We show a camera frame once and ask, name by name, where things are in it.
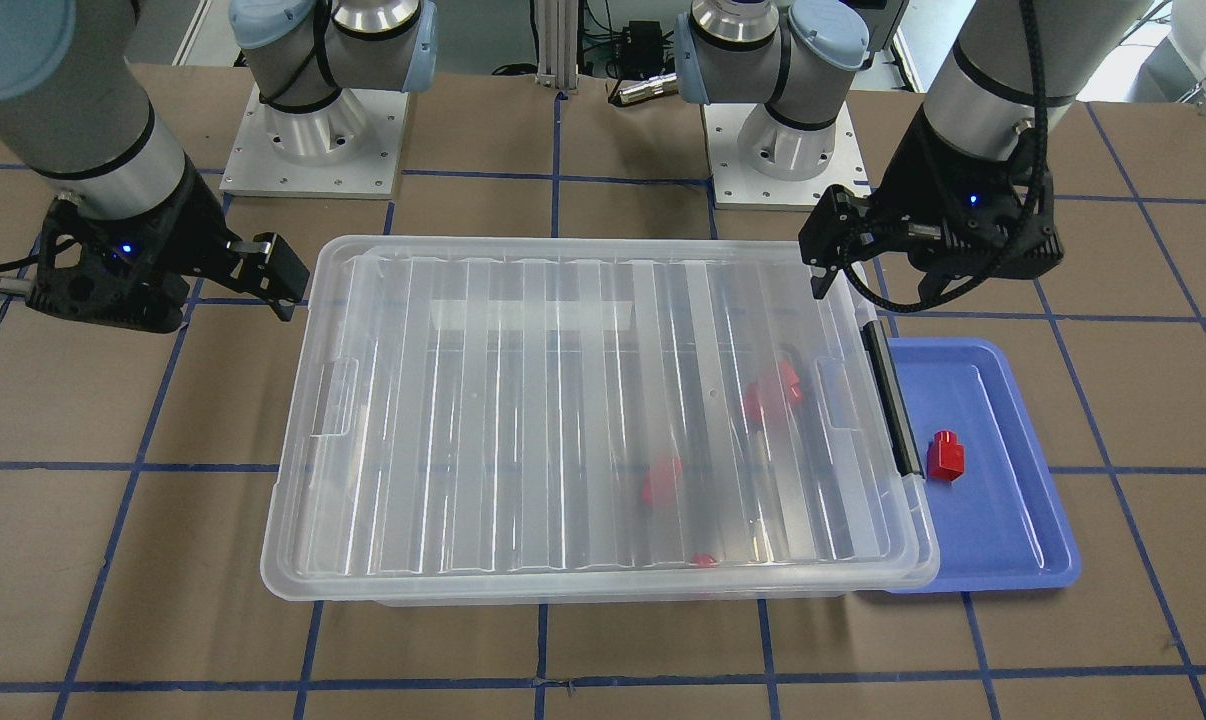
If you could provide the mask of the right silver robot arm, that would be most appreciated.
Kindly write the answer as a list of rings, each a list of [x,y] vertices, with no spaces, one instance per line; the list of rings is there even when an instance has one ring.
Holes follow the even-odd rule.
[[[241,238],[125,60],[140,1],[0,1],[0,141],[55,197],[0,295],[69,322],[177,330],[192,277],[288,322],[310,273],[279,234]],[[364,92],[433,83],[433,1],[233,1],[254,137],[283,177],[376,156]]]

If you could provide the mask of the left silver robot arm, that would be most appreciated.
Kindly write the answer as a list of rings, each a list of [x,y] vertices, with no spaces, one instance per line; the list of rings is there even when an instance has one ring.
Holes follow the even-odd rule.
[[[1059,267],[1048,137],[1144,8],[970,5],[874,191],[819,192],[798,236],[813,295],[845,279],[878,308],[920,314]],[[679,94],[748,105],[743,159],[777,181],[810,181],[830,164],[885,13],[883,1],[691,1],[672,33]]]

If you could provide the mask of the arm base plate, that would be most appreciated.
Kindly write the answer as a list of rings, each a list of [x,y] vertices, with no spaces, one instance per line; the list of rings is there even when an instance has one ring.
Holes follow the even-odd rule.
[[[391,200],[410,94],[341,90],[333,104],[283,113],[252,90],[219,191],[232,197]]]
[[[809,211],[833,185],[871,192],[845,105],[818,131],[781,125],[760,104],[706,105],[702,117],[718,207]]]

